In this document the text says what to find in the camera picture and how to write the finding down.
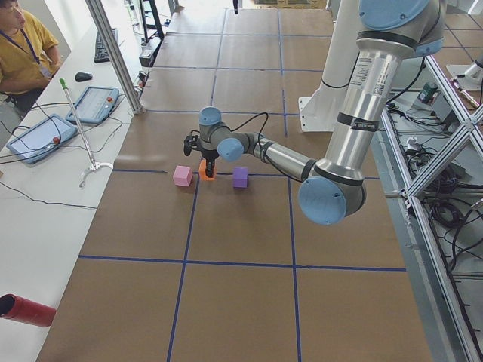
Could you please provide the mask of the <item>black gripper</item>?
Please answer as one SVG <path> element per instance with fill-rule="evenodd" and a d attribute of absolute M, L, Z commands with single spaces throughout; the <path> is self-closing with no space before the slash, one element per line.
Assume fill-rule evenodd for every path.
<path fill-rule="evenodd" d="M 205 159 L 206 177 L 214 177 L 215 160 L 218 158 L 217 150 L 202 147 L 201 154 L 202 157 Z"/>

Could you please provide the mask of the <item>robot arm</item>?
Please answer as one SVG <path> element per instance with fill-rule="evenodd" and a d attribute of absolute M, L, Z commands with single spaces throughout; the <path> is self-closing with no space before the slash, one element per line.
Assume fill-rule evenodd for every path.
<path fill-rule="evenodd" d="M 212 106 L 200 111 L 199 132 L 185 139 L 185 153 L 200 151 L 208 176 L 217 158 L 236 161 L 253 155 L 300 182 L 299 205 L 308 219 L 320 225 L 340 222 L 365 202 L 361 166 L 394 77 L 404 60 L 441 48 L 445 11 L 443 1 L 340 3 L 321 87 L 311 99 L 321 122 L 330 118 L 320 108 L 323 99 L 337 110 L 323 158 L 308 158 L 259 132 L 237 132 Z"/>

